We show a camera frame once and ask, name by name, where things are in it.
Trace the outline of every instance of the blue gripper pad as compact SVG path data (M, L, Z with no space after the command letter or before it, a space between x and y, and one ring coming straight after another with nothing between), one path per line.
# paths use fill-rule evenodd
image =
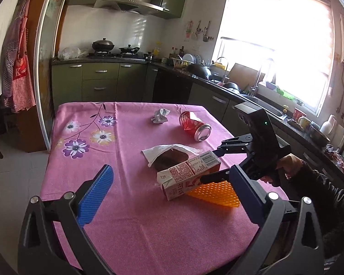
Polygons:
M92 222L112 183L113 169L111 166L105 165L99 171L97 179L79 202L77 221L81 227Z

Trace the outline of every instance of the table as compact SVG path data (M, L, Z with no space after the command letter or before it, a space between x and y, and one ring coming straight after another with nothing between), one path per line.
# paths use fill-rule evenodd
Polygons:
M169 121L153 124L151 117L162 107L171 111ZM178 117L185 110L211 125L207 140L196 142L182 130ZM56 115L40 196L50 200L76 191L107 163L114 169L113 185L84 229L110 268L117 275L206 274L241 255L258 227L242 206L223 207L188 195L167 201L141 151L173 143L207 151L231 137L201 106L67 103ZM225 155L221 169L245 157ZM287 199L281 188L259 182ZM79 267L59 224L56 229L69 262Z

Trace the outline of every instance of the tile floor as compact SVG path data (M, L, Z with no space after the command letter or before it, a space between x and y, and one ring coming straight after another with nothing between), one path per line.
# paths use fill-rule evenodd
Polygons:
M0 252L17 270L17 245L29 199L38 195L45 175L48 152L26 153L12 131L0 136Z

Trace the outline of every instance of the sink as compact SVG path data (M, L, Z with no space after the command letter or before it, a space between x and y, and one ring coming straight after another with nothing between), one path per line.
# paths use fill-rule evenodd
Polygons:
M268 103L266 103L265 101L262 101L261 99L258 99L255 96L250 96L250 95L241 95L241 96L248 99L252 103L255 103L256 105L262 107L263 109L270 112L272 115L278 117L281 120L284 120L287 117L286 114L283 114L281 111L277 110L275 107L269 105Z

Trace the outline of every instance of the flower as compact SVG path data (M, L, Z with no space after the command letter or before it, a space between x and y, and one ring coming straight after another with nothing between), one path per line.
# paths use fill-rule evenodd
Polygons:
M85 140L77 139L77 140L70 140L68 143L65 144L65 149L62 151L64 152L65 156L71 156L73 159L79 157L83 157L83 153L89 151L89 145L86 144Z
M111 116L104 116L103 118L100 118L98 123L101 123L102 126L108 127L113 126L116 124L116 118Z
M56 145L56 148L57 149L61 148L64 143L65 143L64 139L60 138L57 145Z
M78 121L71 120L65 127L66 133L76 132L80 129L80 123Z
M109 145L110 141L115 141L115 135L109 131L97 130L92 132L92 136L89 139L92 143L98 143L103 146Z

